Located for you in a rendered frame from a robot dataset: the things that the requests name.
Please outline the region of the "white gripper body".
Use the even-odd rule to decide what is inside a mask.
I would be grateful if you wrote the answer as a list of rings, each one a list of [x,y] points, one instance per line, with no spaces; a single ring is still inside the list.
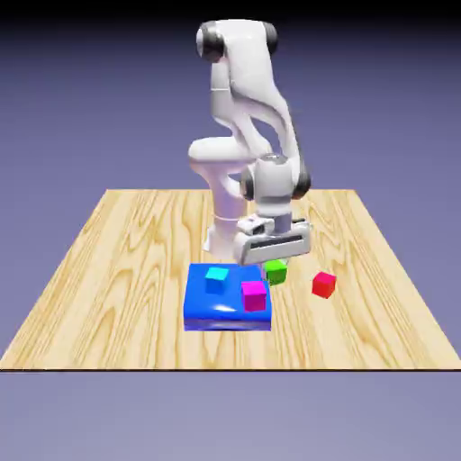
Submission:
[[[274,220],[240,220],[233,241],[233,257],[241,266],[288,259],[311,251],[311,224],[299,221],[275,233]]]

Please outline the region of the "small green cube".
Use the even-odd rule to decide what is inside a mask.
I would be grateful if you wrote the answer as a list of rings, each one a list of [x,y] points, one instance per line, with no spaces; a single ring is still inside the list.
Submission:
[[[287,264],[282,259],[270,260],[263,265],[265,279],[270,285],[280,285],[286,279]]]

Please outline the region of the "small magenta cube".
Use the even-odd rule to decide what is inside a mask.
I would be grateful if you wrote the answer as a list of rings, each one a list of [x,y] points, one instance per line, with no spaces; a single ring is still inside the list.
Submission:
[[[240,287],[246,312],[260,312],[266,309],[267,289],[263,281],[243,281]]]

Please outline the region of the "small red cube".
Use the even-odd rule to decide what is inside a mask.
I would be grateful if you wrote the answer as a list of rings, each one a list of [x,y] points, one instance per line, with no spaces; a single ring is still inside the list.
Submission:
[[[312,280],[312,293],[323,298],[329,299],[335,291],[337,277],[332,274],[319,272]]]

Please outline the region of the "small cyan cube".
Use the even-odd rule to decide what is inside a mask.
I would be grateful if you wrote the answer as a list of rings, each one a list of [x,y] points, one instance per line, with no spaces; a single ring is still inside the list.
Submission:
[[[229,269],[227,267],[209,267],[205,275],[205,291],[208,294],[223,294],[227,286]]]

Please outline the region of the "large blue box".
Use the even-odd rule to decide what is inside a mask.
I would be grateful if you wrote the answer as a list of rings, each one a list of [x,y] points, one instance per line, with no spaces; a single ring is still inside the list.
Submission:
[[[208,294],[205,291],[205,275],[209,267],[227,267],[229,274],[223,294]],[[263,281],[267,289],[266,309],[246,312],[242,304],[241,283]],[[194,263],[189,266],[183,306],[186,331],[234,330],[270,331],[272,303],[268,282],[257,266],[237,264]]]

